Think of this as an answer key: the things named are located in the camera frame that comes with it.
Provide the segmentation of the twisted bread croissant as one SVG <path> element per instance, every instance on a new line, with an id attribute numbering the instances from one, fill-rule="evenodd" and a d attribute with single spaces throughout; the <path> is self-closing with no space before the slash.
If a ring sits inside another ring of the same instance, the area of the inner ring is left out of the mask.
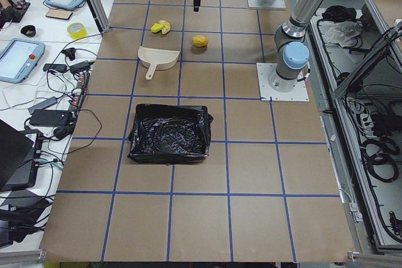
<path id="1" fill-rule="evenodd" d="M 158 21 L 158 23 L 160 24 L 160 25 L 162 25 L 162 29 L 161 29 L 161 33 L 163 34 L 163 35 L 166 35 L 166 34 L 168 34 L 169 32 L 170 32 L 170 30 L 171 30 L 171 24 L 167 21 L 167 20 L 163 20 L 163 19 L 161 19 L 161 20 L 159 20 Z"/>

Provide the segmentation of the round golden bread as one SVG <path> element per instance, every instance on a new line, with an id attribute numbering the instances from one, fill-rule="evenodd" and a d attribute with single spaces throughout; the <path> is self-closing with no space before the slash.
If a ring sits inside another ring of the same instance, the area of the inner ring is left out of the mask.
<path id="1" fill-rule="evenodd" d="M 192 38 L 192 44 L 197 48 L 204 48 L 208 46 L 209 39 L 202 35 L 196 35 Z"/>

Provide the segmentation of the beige plastic dustpan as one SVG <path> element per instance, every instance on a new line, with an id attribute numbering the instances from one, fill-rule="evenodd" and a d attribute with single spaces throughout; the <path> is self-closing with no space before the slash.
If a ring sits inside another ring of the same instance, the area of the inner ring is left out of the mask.
<path id="1" fill-rule="evenodd" d="M 140 46 L 138 49 L 138 58 L 142 66 L 148 69 L 145 75 L 146 80 L 152 80 L 157 70 L 172 68 L 179 56 L 180 52 L 176 50 L 163 50 L 143 46 Z"/>

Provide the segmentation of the bin with black trash bag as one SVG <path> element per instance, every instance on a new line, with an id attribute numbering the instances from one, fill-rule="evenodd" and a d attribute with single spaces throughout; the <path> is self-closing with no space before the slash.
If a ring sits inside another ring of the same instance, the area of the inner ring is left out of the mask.
<path id="1" fill-rule="evenodd" d="M 213 117 L 204 105 L 138 104 L 128 158 L 140 164 L 191 164 L 210 152 Z"/>

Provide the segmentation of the yellow tape roll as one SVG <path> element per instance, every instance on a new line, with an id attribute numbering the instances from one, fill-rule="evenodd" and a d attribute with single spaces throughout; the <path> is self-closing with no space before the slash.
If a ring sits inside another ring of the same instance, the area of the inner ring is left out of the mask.
<path id="1" fill-rule="evenodd" d="M 67 27 L 67 32 L 73 40 L 78 40 L 87 36 L 87 30 L 82 23 L 71 23 Z"/>

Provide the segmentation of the brown phone case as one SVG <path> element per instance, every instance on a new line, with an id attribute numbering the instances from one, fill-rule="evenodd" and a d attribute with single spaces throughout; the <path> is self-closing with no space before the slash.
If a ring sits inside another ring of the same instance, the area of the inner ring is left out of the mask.
<path id="1" fill-rule="evenodd" d="M 69 20 L 72 17 L 72 11 L 63 9 L 50 9 L 45 16 L 52 19 Z"/>

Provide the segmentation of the black clamp tool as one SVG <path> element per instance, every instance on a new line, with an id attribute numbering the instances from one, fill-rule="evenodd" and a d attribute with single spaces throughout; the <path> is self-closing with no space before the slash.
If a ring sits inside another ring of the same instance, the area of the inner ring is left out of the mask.
<path id="1" fill-rule="evenodd" d="M 68 58 L 70 61 L 74 61 L 76 59 L 75 53 L 76 53 L 75 48 L 66 48 L 61 51 L 62 54 L 65 55 L 66 58 Z"/>

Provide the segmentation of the black power strip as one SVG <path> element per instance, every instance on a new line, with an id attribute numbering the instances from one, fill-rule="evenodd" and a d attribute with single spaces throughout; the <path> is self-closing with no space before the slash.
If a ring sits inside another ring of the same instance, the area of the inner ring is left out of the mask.
<path id="1" fill-rule="evenodd" d="M 79 74 L 76 88 L 73 91 L 73 99 L 69 101 L 69 111 L 78 112 L 81 109 L 87 95 L 89 80 L 89 71 L 84 71 Z"/>

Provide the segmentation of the crumpled white cloth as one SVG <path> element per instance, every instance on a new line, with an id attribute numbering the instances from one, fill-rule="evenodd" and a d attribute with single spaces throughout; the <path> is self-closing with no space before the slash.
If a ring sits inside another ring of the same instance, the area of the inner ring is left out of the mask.
<path id="1" fill-rule="evenodd" d="M 352 21 L 335 23 L 323 34 L 324 42 L 338 44 L 343 48 L 352 47 L 362 32 L 362 25 Z"/>

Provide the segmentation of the black small bowl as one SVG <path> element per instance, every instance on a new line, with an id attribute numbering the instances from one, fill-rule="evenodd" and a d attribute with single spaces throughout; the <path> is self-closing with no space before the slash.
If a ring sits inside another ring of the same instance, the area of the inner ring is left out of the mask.
<path id="1" fill-rule="evenodd" d="M 26 37 L 32 38 L 36 35 L 35 26 L 29 24 L 21 28 L 20 33 Z"/>

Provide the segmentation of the lower blue teach pendant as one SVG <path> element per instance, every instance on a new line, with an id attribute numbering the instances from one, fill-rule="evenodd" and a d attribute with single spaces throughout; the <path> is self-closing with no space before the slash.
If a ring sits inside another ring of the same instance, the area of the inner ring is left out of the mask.
<path id="1" fill-rule="evenodd" d="M 1 52 L 1 81 L 20 83 L 37 66 L 45 44 L 19 38 L 12 39 Z"/>

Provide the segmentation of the black power adapter brick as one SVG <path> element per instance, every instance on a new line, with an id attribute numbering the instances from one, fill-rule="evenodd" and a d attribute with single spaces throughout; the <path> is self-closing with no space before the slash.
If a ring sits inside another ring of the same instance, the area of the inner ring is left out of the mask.
<path id="1" fill-rule="evenodd" d="M 30 124 L 41 127 L 66 126 L 72 119 L 72 113 L 67 110 L 36 109 L 31 115 Z"/>

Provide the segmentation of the black laptop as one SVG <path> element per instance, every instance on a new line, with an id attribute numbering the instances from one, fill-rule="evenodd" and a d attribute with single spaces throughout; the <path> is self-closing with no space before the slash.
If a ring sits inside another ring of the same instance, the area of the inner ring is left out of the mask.
<path id="1" fill-rule="evenodd" d="M 42 147 L 36 129 L 17 131 L 1 121 L 1 191 L 34 187 Z"/>

